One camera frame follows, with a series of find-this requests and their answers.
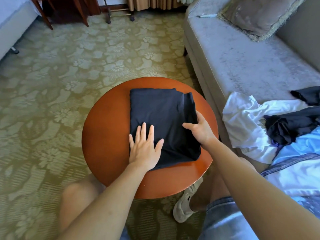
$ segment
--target person's right arm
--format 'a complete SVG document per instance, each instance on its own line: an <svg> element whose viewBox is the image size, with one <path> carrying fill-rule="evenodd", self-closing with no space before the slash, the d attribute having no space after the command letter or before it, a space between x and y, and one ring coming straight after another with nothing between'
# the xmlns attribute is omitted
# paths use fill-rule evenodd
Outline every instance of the person's right arm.
<svg viewBox="0 0 320 240"><path fill-rule="evenodd" d="M320 239L320 220L242 162L212 133L197 111L198 124L184 123L207 150L243 216L262 239Z"/></svg>

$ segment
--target beige sofa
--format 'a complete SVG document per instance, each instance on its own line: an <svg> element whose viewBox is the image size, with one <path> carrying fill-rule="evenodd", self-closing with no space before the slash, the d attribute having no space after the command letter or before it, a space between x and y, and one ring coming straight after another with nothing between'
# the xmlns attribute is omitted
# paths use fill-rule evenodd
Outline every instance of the beige sofa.
<svg viewBox="0 0 320 240"><path fill-rule="evenodd" d="M262 42L218 18L198 17L218 13L228 1L194 0L186 11L184 44L221 140L232 148L222 121L230 92L253 95L262 103L290 100L290 90L320 85L320 0L306 0L275 36ZM247 159L258 171L268 166Z"/></svg>

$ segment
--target green carpet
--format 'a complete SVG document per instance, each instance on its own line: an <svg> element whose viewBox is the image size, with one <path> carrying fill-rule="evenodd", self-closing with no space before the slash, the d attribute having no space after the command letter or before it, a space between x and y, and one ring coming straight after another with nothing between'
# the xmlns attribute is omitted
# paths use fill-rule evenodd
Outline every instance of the green carpet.
<svg viewBox="0 0 320 240"><path fill-rule="evenodd" d="M200 92L183 53L183 13L104 15L84 24L36 20L0 62L0 239L54 239L64 186L90 173L81 133L90 108L114 86L163 76ZM197 239L204 214L177 224L181 195L135 200L127 220L132 239Z"/></svg>

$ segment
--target luggage rack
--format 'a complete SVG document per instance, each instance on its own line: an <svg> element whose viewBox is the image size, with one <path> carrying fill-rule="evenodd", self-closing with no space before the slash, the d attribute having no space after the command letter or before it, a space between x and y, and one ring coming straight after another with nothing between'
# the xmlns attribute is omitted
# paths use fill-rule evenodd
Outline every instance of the luggage rack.
<svg viewBox="0 0 320 240"><path fill-rule="evenodd" d="M134 11L130 11L130 8L120 8L120 9L113 9L111 10L110 7L107 4L107 1L104 0L104 3L106 4L106 8L107 8L107 16L106 16L106 23L107 24L111 24L111 17L120 17L120 16L129 16L130 15L130 21L134 21ZM112 15L111 16L111 12L120 12L120 11L128 11L128 13L126 14L120 14L120 15Z"/></svg>

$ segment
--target brown cushion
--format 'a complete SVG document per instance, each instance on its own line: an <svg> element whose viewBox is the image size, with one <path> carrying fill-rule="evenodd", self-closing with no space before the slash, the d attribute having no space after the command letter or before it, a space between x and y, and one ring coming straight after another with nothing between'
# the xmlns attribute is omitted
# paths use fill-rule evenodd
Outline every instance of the brown cushion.
<svg viewBox="0 0 320 240"><path fill-rule="evenodd" d="M231 0L221 16L252 40L272 36L305 0Z"/></svg>

